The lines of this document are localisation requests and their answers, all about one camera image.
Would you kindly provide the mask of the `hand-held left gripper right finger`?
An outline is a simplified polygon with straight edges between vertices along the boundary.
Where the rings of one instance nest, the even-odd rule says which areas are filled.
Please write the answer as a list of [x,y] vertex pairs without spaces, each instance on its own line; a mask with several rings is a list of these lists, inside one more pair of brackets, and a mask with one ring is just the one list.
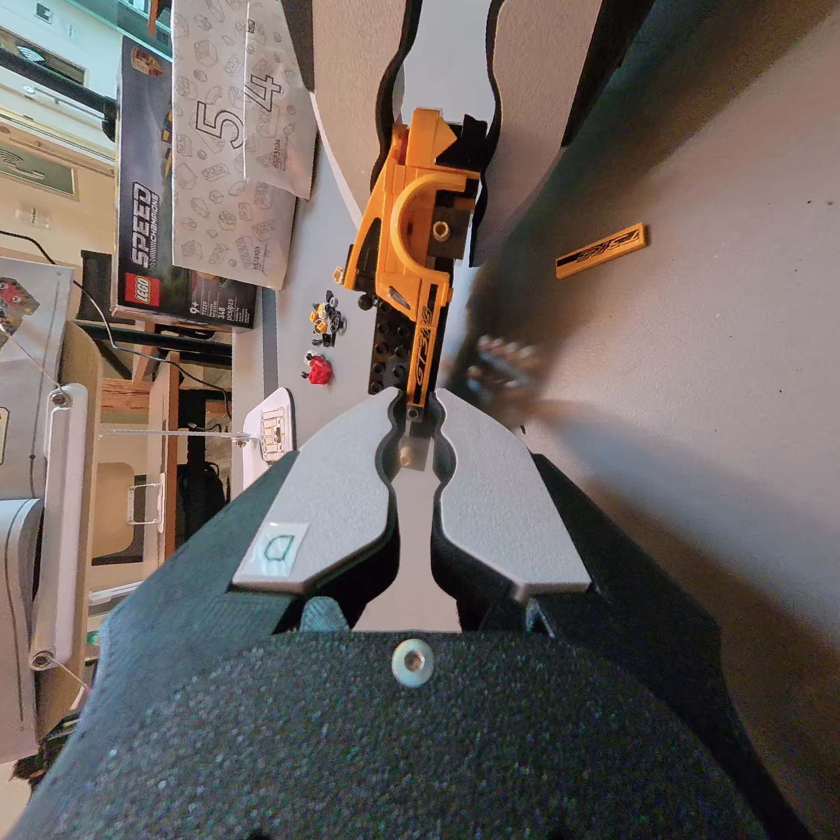
[[451,391],[434,395],[443,414],[435,452],[453,464],[438,502],[446,546],[500,578],[519,603],[586,591],[592,578],[527,446]]

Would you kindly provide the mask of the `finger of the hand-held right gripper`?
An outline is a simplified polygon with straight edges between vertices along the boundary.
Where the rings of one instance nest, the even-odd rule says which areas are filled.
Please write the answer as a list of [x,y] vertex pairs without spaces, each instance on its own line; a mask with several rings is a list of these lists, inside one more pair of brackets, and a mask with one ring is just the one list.
[[350,195],[370,195],[391,141],[393,94],[421,2],[284,1],[322,142]]
[[469,263],[501,247],[543,189],[589,55],[601,1],[491,2],[487,71],[495,111]]

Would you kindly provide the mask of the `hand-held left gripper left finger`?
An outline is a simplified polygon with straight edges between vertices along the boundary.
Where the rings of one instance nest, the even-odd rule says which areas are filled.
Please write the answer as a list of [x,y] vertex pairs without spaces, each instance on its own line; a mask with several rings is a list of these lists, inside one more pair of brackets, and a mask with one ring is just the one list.
[[249,592],[313,593],[387,543],[388,448],[401,432],[394,386],[337,416],[297,452],[232,578]]

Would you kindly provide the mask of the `yellow lego car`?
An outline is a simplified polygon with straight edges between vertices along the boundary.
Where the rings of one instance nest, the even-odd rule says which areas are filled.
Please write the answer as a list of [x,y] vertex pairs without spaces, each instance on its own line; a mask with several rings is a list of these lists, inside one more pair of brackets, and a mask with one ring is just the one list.
[[368,392],[402,392],[402,466],[425,466],[455,268],[464,258],[487,158],[487,122],[416,108],[385,142],[344,269],[336,277],[375,310]]

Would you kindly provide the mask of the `lego sticker sheet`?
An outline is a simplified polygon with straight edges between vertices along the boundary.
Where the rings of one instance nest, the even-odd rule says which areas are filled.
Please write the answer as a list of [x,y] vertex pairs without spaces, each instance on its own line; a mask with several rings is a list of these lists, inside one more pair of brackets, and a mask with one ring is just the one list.
[[259,415],[259,446],[267,464],[281,460],[295,448],[291,410],[287,405],[264,407]]

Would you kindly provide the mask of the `long yellow lego tile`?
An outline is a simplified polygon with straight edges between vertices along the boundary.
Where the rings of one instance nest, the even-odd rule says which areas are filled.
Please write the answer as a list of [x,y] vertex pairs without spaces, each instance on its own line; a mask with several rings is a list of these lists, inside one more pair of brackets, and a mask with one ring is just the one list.
[[648,228],[645,224],[627,227],[557,258],[555,260],[556,279],[566,280],[582,271],[630,255],[647,246]]

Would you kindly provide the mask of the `pile of small lego parts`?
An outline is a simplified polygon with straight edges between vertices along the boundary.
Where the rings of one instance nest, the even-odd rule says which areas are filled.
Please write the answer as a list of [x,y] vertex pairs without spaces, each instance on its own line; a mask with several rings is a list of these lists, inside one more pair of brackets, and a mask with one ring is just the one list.
[[315,347],[333,348],[339,336],[347,329],[347,319],[339,310],[339,301],[330,290],[323,302],[314,303],[309,313],[312,326],[311,344]]

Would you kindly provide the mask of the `black lego box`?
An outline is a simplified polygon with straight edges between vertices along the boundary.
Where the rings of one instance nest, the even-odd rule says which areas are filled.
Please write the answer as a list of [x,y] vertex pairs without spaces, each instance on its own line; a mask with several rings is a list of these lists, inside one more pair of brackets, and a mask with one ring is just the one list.
[[172,65],[124,36],[119,78],[117,254],[112,314],[242,332],[254,327],[256,287],[175,265]]

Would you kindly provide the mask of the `white paper bag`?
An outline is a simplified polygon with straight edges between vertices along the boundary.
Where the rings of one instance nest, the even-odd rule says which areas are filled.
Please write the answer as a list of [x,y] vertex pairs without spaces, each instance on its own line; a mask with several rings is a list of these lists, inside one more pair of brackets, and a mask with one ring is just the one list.
[[317,122],[280,1],[248,2],[245,177],[308,200]]
[[246,173],[246,2],[172,3],[172,259],[279,290],[297,199]]

